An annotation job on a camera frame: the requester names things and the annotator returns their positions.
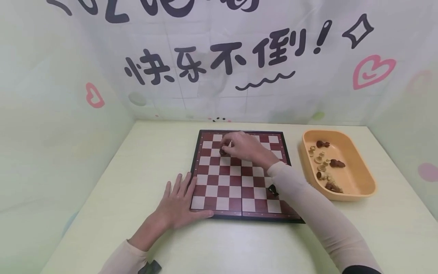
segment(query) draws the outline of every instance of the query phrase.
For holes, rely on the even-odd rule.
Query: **tray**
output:
[[[330,147],[316,148],[314,156],[310,157],[311,146],[321,140],[329,142]],[[342,188],[344,193],[332,192],[325,188],[327,180],[318,180],[318,166],[314,159],[321,151],[325,151],[325,159],[336,159],[345,163],[345,167],[327,167],[327,172]],[[376,182],[371,175],[359,151],[351,139],[339,131],[309,130],[303,134],[299,145],[299,154],[307,181],[330,200],[355,201],[363,197],[370,197],[376,193]]]

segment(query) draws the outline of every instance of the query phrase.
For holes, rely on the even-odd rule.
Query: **board border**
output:
[[[196,159],[197,159],[199,145],[201,143],[202,133],[205,133],[205,132],[206,133],[208,133],[208,132],[226,132],[226,133],[229,133],[229,132],[239,132],[239,131],[242,131],[242,130],[223,130],[223,129],[222,130],[215,130],[215,129],[200,129],[199,130],[198,140],[196,141],[196,146],[195,146],[195,150],[194,150],[194,154],[193,154],[192,166],[190,168],[190,173],[191,173],[190,182],[191,182],[191,180],[193,178],[193,174],[194,174],[194,168],[196,165]],[[279,132],[279,131],[254,131],[254,130],[248,130],[248,131],[245,130],[243,132],[245,132],[245,133],[279,134],[281,136],[281,139],[282,139],[284,153],[286,155],[287,165],[292,166],[292,164],[290,162],[289,152],[287,150],[286,140],[284,139],[283,132]],[[300,219],[292,219],[292,220],[286,219],[286,218],[249,217],[249,216],[243,216],[243,214],[241,216],[214,215],[211,218],[217,219],[217,220],[244,220],[244,221],[263,221],[263,222],[275,222],[275,223],[305,224],[305,222],[301,216],[300,216]]]

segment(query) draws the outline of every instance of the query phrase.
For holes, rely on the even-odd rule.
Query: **white table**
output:
[[[438,225],[366,127],[137,121],[43,269],[95,274],[155,209],[165,183],[190,170],[200,129],[283,131],[292,165],[311,128],[354,141],[378,184],[375,196],[335,202],[385,273],[438,273]],[[167,273],[337,273],[305,224],[206,220],[165,234],[151,249]]]

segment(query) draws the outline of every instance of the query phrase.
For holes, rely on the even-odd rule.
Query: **hand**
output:
[[[193,177],[189,184],[190,176],[191,173],[188,172],[184,181],[181,182],[183,176],[178,174],[172,192],[170,192],[171,183],[167,182],[163,198],[157,209],[146,218],[137,232],[128,240],[132,246],[148,251],[167,230],[178,229],[214,215],[212,210],[190,211],[190,203],[197,181],[197,178]]]
[[[155,214],[161,216],[168,229],[178,229],[196,220],[210,218],[214,214],[212,210],[190,211],[194,187],[198,180],[196,177],[193,177],[189,185],[190,176],[191,173],[188,172],[186,178],[181,183],[183,176],[178,174],[172,193],[170,193],[171,183],[167,182],[163,199],[155,210]]]
[[[242,131],[225,134],[221,146],[229,155],[254,162],[265,170],[280,161],[272,151],[262,146],[254,136]]]

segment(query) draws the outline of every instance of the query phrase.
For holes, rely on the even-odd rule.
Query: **wavy line drawing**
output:
[[[66,5],[64,5],[63,3],[58,2],[56,0],[46,0],[46,2],[51,4],[51,5],[54,5],[54,6],[57,6],[57,7],[61,8],[63,11],[65,11],[65,13],[68,16],[72,15],[71,10]]]
[[[258,84],[249,83],[249,84],[246,85],[244,88],[239,88],[238,86],[236,86],[236,89],[239,90],[239,91],[244,91],[244,90],[248,89],[249,87],[252,87],[252,88],[258,88],[258,87],[261,86],[263,83],[269,83],[269,84],[272,84],[272,83],[277,82],[277,80],[280,79],[280,78],[281,78],[281,79],[289,79],[289,78],[291,78],[294,74],[295,74],[295,71],[293,71],[291,74],[286,75],[286,76],[284,76],[283,74],[279,73],[279,74],[277,74],[277,76],[275,77],[274,80],[269,80],[269,79],[267,79],[267,78],[263,78],[263,79],[260,81],[260,83],[258,83]]]

